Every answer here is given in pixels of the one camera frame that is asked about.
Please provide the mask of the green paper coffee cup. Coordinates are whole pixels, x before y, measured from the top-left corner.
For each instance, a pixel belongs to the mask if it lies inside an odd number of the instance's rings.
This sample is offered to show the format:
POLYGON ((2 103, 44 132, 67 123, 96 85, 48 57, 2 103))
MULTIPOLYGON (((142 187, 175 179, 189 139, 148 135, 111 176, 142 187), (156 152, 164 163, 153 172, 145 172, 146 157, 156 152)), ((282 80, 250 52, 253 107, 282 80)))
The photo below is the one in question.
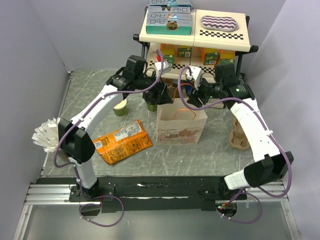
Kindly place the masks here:
POLYGON ((113 108, 113 112, 118 117, 124 117, 127 114, 127 100, 121 101, 113 108))
POLYGON ((147 107, 148 111, 151 112, 151 113, 155 113, 158 110, 158 105, 157 104, 146 103, 146 107, 147 107))

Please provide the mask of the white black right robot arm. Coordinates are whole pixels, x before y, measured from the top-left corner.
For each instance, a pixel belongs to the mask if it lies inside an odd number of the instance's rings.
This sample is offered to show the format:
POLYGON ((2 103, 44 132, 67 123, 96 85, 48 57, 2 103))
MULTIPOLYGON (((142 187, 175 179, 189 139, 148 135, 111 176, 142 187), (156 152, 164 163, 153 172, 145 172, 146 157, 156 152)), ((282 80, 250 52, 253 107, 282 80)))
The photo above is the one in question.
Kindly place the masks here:
POLYGON ((223 199, 230 199, 236 189, 259 188, 273 181, 281 180, 285 175, 291 181, 294 157, 285 152, 267 127, 250 86, 240 83, 232 63, 218 64, 214 67, 214 83, 203 77, 200 67, 188 66, 185 77, 194 82, 187 103, 196 110, 204 108, 209 99, 224 102, 240 124, 252 151, 254 163, 244 169, 226 175, 218 193, 223 199))

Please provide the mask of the white paper straws bundle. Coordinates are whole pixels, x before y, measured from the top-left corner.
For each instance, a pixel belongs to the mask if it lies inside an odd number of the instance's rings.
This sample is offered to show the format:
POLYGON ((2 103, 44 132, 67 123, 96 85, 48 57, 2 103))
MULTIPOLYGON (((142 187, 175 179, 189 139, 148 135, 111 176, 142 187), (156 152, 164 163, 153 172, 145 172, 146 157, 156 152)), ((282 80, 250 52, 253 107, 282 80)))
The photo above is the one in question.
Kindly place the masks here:
POLYGON ((53 153, 59 143, 58 125, 60 118, 48 119, 34 130, 33 143, 43 148, 46 153, 53 153))

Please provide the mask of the white Cream Bear paper bag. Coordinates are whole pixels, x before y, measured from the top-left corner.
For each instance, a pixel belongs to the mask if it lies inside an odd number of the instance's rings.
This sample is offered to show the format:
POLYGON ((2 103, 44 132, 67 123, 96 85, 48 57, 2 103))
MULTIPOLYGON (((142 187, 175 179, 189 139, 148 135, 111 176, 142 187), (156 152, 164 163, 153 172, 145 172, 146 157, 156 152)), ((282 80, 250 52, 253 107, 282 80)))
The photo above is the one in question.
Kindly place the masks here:
POLYGON ((196 145, 208 116, 204 110, 190 110, 173 93, 173 103, 159 105, 156 119, 157 145, 196 145))

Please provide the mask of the cream black three-tier shelf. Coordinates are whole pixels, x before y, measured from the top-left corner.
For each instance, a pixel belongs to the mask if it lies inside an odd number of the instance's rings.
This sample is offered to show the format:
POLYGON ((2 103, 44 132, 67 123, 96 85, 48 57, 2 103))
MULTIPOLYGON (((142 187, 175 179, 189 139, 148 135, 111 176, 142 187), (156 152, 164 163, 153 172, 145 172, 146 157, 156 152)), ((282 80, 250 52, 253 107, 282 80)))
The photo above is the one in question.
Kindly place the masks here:
POLYGON ((248 33, 250 17, 244 13, 193 9, 191 11, 192 30, 190 35, 160 35, 146 33, 147 12, 148 6, 144 9, 144 20, 140 33, 134 34, 133 39, 141 43, 141 56, 146 59, 150 68, 153 68, 154 63, 157 61, 156 49, 160 48, 161 44, 174 45, 174 66, 169 73, 163 75, 165 79, 177 79, 180 69, 188 65, 199 67, 205 73, 213 75, 215 73, 214 66, 202 64, 200 48, 235 51, 235 56, 238 57, 238 63, 236 65, 237 74, 240 73, 243 55, 255 53, 259 49, 257 45, 250 43, 248 33), (223 32, 205 29, 201 25, 201 18, 206 15, 232 17, 238 24, 238 30, 223 32), (178 46, 192 47, 191 57, 178 57, 178 46))

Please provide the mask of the purple striped sleep mask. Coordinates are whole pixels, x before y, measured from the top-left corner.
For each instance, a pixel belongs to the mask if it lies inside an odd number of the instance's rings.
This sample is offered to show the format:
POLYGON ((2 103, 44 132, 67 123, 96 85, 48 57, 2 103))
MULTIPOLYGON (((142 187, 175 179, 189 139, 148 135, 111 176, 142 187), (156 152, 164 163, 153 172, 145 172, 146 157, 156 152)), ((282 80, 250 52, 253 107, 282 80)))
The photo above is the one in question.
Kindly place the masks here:
POLYGON ((205 15, 200 19, 203 28, 222 32, 234 32, 239 29, 237 21, 229 16, 205 15))

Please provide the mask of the teal R&O box stack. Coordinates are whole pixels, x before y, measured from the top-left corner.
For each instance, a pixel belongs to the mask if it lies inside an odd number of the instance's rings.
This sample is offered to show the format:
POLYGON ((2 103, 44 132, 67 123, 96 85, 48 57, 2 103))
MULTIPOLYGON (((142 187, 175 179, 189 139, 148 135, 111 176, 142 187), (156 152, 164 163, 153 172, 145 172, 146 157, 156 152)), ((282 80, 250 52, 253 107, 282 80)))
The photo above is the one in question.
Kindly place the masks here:
POLYGON ((152 35, 189 36, 192 32, 190 0, 149 0, 145 30, 152 35))

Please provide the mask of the black plastic cup lid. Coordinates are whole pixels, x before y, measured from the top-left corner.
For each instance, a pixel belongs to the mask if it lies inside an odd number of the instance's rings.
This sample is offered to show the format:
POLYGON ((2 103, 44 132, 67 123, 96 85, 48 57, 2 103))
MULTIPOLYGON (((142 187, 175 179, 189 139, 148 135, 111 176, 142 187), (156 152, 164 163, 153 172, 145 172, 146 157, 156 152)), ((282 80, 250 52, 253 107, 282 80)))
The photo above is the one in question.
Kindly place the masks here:
POLYGON ((144 99, 144 101, 149 104, 149 105, 156 105, 156 97, 153 94, 153 92, 151 91, 145 91, 142 94, 142 98, 144 99))

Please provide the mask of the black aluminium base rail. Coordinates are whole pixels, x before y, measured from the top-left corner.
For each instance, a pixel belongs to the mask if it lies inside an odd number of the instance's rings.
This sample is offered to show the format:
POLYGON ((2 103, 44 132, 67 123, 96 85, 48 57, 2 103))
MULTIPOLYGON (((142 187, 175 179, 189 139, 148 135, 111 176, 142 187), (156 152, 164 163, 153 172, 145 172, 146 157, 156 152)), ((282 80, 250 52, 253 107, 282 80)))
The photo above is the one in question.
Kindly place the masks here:
POLYGON ((106 176, 98 196, 84 197, 74 177, 41 177, 29 186, 25 205, 72 205, 81 214, 159 210, 216 211, 233 197, 220 176, 106 176))

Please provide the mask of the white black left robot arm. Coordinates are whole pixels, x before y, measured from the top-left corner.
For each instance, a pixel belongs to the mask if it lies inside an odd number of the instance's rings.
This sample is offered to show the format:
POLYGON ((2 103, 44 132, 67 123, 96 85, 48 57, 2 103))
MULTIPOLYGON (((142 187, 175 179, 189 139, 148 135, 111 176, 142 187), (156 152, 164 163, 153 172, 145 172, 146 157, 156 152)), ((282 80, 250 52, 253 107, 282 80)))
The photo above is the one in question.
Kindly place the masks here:
POLYGON ((101 92, 80 113, 71 120, 62 118, 58 123, 58 146, 74 167, 76 184, 87 201, 95 200, 101 193, 99 180, 93 169, 92 156, 96 146, 91 139, 93 131, 109 111, 120 104, 130 94, 142 93, 144 100, 151 105, 171 104, 167 84, 162 74, 171 68, 164 57, 154 67, 152 76, 147 76, 146 60, 131 55, 126 65, 109 77, 101 92))

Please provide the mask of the orange green snack box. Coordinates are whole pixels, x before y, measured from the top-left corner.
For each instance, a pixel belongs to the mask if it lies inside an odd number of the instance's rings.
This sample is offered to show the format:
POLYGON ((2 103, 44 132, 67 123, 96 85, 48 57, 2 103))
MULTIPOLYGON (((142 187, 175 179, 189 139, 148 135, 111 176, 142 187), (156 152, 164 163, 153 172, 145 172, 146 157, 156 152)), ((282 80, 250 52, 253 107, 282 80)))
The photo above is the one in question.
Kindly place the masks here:
POLYGON ((173 44, 160 44, 160 50, 163 54, 164 60, 168 62, 172 68, 175 64, 175 46, 173 44))
POLYGON ((179 45, 177 47, 177 56, 179 58, 190 58, 192 55, 192 47, 179 45))
POLYGON ((220 50, 217 48, 199 48, 201 62, 204 66, 218 64, 220 59, 220 50))
POLYGON ((236 61, 236 52, 233 50, 219 50, 218 64, 234 64, 236 61))

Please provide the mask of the orange chips bag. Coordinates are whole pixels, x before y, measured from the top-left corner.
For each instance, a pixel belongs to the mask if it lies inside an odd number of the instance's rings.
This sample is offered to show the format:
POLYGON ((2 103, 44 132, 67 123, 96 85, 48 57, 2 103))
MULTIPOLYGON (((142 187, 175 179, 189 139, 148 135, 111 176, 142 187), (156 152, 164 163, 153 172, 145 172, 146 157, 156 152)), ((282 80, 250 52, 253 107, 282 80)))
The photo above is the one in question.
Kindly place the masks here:
POLYGON ((108 165, 114 165, 153 145, 139 119, 95 139, 93 143, 108 165))

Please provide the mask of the brown cardboard cup carrier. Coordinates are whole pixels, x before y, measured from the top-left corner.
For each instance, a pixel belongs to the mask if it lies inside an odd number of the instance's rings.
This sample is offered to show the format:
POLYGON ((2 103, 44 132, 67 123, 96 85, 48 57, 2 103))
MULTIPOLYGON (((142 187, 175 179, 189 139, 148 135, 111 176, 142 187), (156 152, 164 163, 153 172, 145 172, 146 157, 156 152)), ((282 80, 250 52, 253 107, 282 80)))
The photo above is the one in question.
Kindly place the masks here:
POLYGON ((230 131, 228 138, 229 145, 233 149, 246 151, 250 147, 250 144, 241 124, 238 122, 236 117, 233 117, 232 119, 232 126, 233 129, 230 131))

